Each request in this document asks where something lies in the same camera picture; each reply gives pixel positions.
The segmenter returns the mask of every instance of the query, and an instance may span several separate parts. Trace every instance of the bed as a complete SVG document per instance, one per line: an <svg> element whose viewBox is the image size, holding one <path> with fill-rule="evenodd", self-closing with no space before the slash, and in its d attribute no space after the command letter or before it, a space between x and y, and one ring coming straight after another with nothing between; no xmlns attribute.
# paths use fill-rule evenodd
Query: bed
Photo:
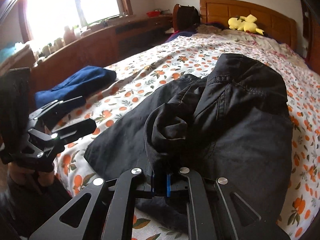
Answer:
<svg viewBox="0 0 320 240"><path fill-rule="evenodd" d="M320 77L298 56L295 21L271 9L236 0L200 0L202 23L252 13L258 26L275 40L238 31L178 37L146 52L129 57L107 69L116 71L117 80L87 99L58 124L63 127L80 119L93 118L94 133L65 147L55 159L55 174L70 195L78 194L98 177L84 159L87 146L105 129L135 108L158 87L185 73L208 75L222 53L238 53L254 58L276 70L287 86L288 109L294 125L292 175L283 210L277 224L291 239L299 239L310 226L320 207ZM132 239L188 239L163 227L136 209Z"/></svg>

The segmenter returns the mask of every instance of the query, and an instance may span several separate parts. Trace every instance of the wooden desk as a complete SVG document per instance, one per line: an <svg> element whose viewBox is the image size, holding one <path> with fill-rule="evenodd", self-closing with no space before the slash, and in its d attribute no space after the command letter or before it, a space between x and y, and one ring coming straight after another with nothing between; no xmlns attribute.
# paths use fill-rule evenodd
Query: wooden desk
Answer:
<svg viewBox="0 0 320 240"><path fill-rule="evenodd" d="M34 106L35 92L51 89L85 66L106 67L151 48L171 27L171 16L134 18L68 44L31 70L30 103Z"/></svg>

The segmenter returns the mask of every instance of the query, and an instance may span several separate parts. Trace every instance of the yellow plush toy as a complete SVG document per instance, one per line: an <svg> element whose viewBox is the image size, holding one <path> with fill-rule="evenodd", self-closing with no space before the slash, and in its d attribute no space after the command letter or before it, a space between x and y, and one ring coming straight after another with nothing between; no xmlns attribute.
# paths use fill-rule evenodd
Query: yellow plush toy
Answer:
<svg viewBox="0 0 320 240"><path fill-rule="evenodd" d="M230 18L228 21L231 30L244 31L247 33L259 33L263 35L263 30L259 29L255 24L257 18L250 14L248 17L240 16L240 18Z"/></svg>

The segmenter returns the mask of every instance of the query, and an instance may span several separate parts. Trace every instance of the wooden headboard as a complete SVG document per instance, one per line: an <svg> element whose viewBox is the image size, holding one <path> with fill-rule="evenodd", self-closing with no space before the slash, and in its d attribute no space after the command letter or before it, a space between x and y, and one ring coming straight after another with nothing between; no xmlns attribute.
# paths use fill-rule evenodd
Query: wooden headboard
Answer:
<svg viewBox="0 0 320 240"><path fill-rule="evenodd" d="M238 0L200 0L202 23L221 22L228 27L228 20L236 16L257 17L256 24L270 37L288 44L295 50L297 27L295 20L267 7Z"/></svg>

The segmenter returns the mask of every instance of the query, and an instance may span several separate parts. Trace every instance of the bed sheet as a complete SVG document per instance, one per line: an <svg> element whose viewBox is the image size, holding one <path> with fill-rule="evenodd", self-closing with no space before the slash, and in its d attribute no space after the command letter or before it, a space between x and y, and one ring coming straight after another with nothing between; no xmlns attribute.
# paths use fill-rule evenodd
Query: bed sheet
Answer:
<svg viewBox="0 0 320 240"><path fill-rule="evenodd" d="M303 59L286 44L238 31L195 34L132 56L107 69L117 72L118 80L93 95L87 104L59 122L59 127L84 118L93 118L97 129L66 146L55 159L56 176L69 193L78 194L97 174L83 155L102 131L136 107L158 87L184 73L208 75L222 53L239 53L259 60L284 78L288 109L293 123L292 174L283 210L277 221L291 239L299 239L320 207L320 77L308 69ZM188 239L172 228L164 228L136 210L132 238Z"/></svg>

